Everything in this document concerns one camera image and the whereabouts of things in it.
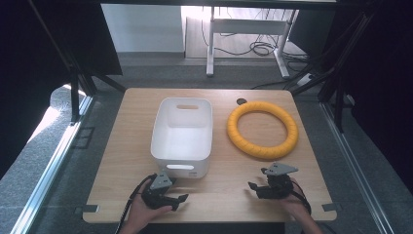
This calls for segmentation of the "white plastic storage bin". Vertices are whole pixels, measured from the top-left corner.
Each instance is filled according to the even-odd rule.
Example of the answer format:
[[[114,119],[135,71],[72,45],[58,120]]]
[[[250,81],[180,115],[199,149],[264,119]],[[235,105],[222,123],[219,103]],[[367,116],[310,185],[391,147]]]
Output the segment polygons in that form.
[[[169,177],[207,174],[213,135],[211,103],[197,97],[167,97],[155,119],[151,154]]]

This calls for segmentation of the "person's right hand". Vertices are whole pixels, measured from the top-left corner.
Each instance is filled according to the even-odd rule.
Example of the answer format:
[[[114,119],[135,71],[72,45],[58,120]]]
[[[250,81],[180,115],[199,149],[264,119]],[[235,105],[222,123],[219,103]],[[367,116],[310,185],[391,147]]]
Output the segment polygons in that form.
[[[305,207],[304,202],[302,201],[302,199],[305,198],[305,195],[301,187],[294,178],[291,181],[293,185],[293,191],[298,194],[298,196],[289,194],[286,198],[278,200],[278,203],[289,215],[291,215],[296,220],[296,217],[302,215],[310,215],[310,213]]]

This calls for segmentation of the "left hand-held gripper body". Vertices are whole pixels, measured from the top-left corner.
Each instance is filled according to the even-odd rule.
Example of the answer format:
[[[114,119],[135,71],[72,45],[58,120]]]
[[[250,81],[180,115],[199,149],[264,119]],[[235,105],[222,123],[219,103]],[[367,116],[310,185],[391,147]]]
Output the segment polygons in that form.
[[[165,172],[160,172],[150,176],[151,182],[147,184],[141,194],[145,205],[152,210],[161,207],[171,206],[174,211],[178,208],[178,199],[166,195],[169,188],[173,185],[172,180]]]

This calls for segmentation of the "aluminium floor rail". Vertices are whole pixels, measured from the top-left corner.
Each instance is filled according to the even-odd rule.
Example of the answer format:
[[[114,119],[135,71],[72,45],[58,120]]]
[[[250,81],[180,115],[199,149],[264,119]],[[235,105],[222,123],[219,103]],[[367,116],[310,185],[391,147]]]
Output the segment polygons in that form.
[[[333,133],[342,155],[349,167],[349,170],[355,179],[358,190],[371,213],[371,216],[379,230],[380,234],[394,234],[394,229],[392,228],[387,214],[383,210],[381,203],[379,202],[376,194],[373,192],[364,172],[362,171],[356,155],[353,149],[350,147],[345,135],[340,132],[339,128],[336,126],[333,118],[333,112],[331,108],[326,103],[321,103],[321,112],[326,119],[331,132]]]
[[[78,121],[70,123],[65,129],[54,154],[52,155],[46,169],[40,176],[10,234],[28,233],[93,101],[93,97],[84,97],[80,102]]]

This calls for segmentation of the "black metal stand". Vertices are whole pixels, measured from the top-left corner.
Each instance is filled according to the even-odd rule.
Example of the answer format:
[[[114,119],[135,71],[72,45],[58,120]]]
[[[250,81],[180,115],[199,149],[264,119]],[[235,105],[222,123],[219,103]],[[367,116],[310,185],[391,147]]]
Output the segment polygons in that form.
[[[314,78],[309,83],[291,91],[291,94],[295,97],[322,83],[322,87],[318,94],[318,99],[321,103],[325,103],[330,101],[332,97],[335,97],[333,123],[340,133],[343,132],[342,112],[344,108],[345,93],[344,69],[346,64],[348,63],[348,59],[351,53],[353,52],[354,48],[364,34],[365,29],[367,28],[368,24],[370,24],[373,17],[373,13],[367,13],[365,11],[359,12],[357,17],[349,25],[346,31],[339,37],[338,41],[330,48],[329,51],[326,52],[325,55],[321,56],[322,59],[326,59],[329,53],[333,49],[338,47],[346,37],[348,37],[347,44],[341,50],[341,54],[334,61],[334,64],[331,65],[327,71]]]
[[[123,71],[98,2],[27,1],[69,73],[73,123],[80,119],[78,92],[84,91],[88,96],[96,93],[94,77],[120,92],[126,90],[111,79]]]

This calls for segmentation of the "white metal desk frame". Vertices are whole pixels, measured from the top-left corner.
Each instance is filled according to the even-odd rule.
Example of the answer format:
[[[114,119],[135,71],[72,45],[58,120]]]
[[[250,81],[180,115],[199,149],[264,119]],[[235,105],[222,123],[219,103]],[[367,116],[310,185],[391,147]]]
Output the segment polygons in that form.
[[[296,10],[290,12],[286,20],[269,19],[217,19],[215,8],[210,11],[208,43],[206,52],[206,75],[211,77],[214,74],[214,35],[217,33],[235,33],[251,35],[275,35],[280,36],[281,40],[277,43],[273,51],[282,78],[289,77],[287,66],[282,58],[283,50],[291,29]]]

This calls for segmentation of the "black curtain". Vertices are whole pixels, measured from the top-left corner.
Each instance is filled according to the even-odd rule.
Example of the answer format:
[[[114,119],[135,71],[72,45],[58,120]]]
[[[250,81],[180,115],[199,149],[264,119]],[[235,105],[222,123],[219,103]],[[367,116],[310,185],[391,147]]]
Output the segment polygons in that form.
[[[290,40],[310,55],[321,75],[340,56],[338,41],[358,13],[373,13],[344,69],[352,115],[413,195],[413,0],[342,0],[363,7],[302,10]]]
[[[0,178],[14,164],[50,105],[70,82],[56,46],[87,74],[122,68],[100,4],[0,0]]]

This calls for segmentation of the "person's left hand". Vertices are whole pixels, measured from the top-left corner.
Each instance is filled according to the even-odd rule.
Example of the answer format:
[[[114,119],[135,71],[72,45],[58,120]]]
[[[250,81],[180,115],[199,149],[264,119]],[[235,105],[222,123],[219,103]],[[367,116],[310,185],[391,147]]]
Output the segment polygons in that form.
[[[132,228],[140,228],[141,230],[146,227],[154,218],[164,215],[172,211],[171,206],[161,207],[157,210],[152,210],[148,208],[141,198],[141,194],[138,193],[132,203],[131,209],[129,211],[129,216],[127,221],[123,224],[124,226],[129,226]]]

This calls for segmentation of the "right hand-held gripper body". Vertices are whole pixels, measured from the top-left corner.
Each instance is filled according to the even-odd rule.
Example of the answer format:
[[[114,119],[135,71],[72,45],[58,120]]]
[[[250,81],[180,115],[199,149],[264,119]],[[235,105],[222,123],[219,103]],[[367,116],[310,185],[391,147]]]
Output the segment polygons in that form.
[[[283,199],[286,198],[292,191],[293,185],[290,173],[298,171],[297,168],[286,164],[275,162],[266,173],[266,186],[258,186],[258,191],[255,191],[259,199]]]

